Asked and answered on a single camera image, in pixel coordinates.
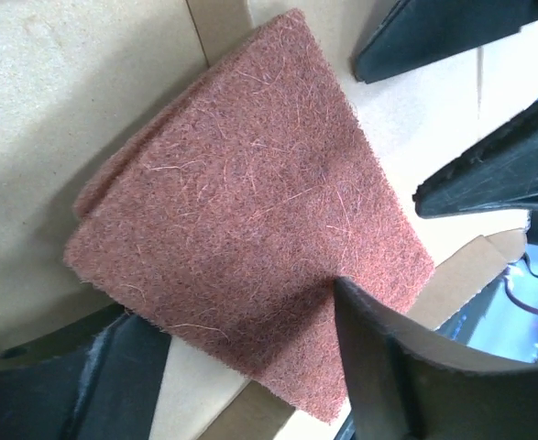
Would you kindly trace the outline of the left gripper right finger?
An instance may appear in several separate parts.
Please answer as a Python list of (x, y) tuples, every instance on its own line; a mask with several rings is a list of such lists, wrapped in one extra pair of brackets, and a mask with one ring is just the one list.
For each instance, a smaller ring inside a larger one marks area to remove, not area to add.
[(348, 278), (334, 298), (358, 439), (538, 439), (538, 365), (453, 342)]

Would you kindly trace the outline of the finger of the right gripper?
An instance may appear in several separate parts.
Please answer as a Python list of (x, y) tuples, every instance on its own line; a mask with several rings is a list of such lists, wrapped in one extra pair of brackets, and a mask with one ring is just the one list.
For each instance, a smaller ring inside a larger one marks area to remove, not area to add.
[(353, 59), (376, 83), (504, 39), (538, 21), (538, 1), (398, 1)]
[(538, 211), (538, 99), (418, 186), (421, 218)]

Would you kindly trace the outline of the brown cardboard express box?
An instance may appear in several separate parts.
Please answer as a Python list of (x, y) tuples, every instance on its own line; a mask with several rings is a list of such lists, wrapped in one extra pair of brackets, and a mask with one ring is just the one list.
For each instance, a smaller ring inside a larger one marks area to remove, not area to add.
[(251, 28), (293, 7), (408, 215), (427, 175), (538, 95), (538, 22), (367, 85), (350, 58), (389, 1), (0, 1), (0, 352), (107, 304), (62, 262), (77, 193)]

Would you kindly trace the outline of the reddish brown scouring pad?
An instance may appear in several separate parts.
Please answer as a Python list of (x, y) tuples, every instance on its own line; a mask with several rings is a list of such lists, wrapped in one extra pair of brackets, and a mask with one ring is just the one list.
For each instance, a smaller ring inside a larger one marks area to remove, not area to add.
[(406, 312), (434, 272), (298, 9), (141, 128), (74, 210), (82, 281), (324, 422), (346, 399), (335, 279)]

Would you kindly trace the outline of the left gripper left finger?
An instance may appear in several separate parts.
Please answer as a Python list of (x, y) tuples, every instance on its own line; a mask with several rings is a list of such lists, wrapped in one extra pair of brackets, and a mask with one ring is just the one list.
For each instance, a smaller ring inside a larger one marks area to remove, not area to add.
[(0, 439), (147, 439), (170, 335), (112, 304), (0, 353)]

